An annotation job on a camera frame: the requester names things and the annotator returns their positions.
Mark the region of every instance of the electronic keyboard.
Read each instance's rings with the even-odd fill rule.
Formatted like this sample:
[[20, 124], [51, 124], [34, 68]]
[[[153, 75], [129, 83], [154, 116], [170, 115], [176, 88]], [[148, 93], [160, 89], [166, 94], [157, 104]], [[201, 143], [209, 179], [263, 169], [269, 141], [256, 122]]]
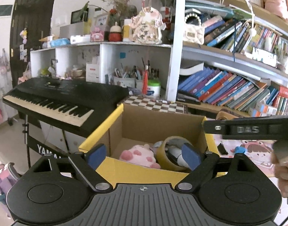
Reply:
[[120, 86], [36, 77], [3, 97], [14, 109], [62, 130], [88, 137], [128, 96]]

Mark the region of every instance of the white bottle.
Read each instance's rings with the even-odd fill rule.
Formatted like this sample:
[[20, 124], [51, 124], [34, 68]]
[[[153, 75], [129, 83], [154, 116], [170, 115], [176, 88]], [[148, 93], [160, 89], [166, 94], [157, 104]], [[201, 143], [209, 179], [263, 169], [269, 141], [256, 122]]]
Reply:
[[265, 38], [264, 50], [266, 50], [268, 52], [272, 51], [272, 38], [269, 36], [267, 38]]

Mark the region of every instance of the black handheld device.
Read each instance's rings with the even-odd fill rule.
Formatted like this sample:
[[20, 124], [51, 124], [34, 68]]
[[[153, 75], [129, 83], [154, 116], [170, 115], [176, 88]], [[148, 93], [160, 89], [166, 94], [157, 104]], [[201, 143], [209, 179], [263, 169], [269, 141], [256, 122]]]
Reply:
[[273, 150], [277, 158], [288, 156], [288, 116], [205, 121], [204, 131], [229, 140], [276, 140]]

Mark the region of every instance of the cardboard box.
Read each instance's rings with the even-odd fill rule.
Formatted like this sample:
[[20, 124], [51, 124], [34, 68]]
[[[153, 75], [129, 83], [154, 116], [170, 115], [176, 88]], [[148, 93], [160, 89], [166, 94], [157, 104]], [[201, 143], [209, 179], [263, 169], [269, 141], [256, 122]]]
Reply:
[[256, 109], [253, 109], [253, 108], [250, 108], [248, 110], [248, 114], [251, 116], [251, 117], [264, 117], [264, 116], [270, 116], [270, 114], [266, 114], [266, 113], [262, 113]]
[[269, 115], [275, 115], [277, 113], [277, 108], [275, 108], [273, 106], [265, 105], [261, 102], [258, 102], [256, 104], [255, 109], [258, 110], [259, 112], [266, 113]]
[[171, 183], [174, 187], [187, 173], [146, 168], [117, 160], [123, 150], [134, 145], [150, 145], [170, 136], [189, 140], [201, 152], [218, 153], [212, 134], [202, 128], [204, 116], [151, 111], [141, 106], [121, 104], [80, 146], [89, 151], [104, 143], [108, 156], [97, 172], [114, 187], [116, 183]]

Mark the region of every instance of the chessboard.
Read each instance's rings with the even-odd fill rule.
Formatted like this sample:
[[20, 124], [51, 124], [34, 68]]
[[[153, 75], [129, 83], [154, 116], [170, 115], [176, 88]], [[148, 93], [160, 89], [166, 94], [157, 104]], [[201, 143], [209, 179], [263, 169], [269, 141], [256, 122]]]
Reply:
[[145, 98], [141, 96], [129, 96], [128, 98], [122, 100], [121, 103], [134, 105], [134, 106], [142, 106], [145, 109], [152, 111], [160, 111], [166, 113], [188, 113], [188, 107], [181, 103], [174, 103], [167, 100], [155, 100], [151, 98]]

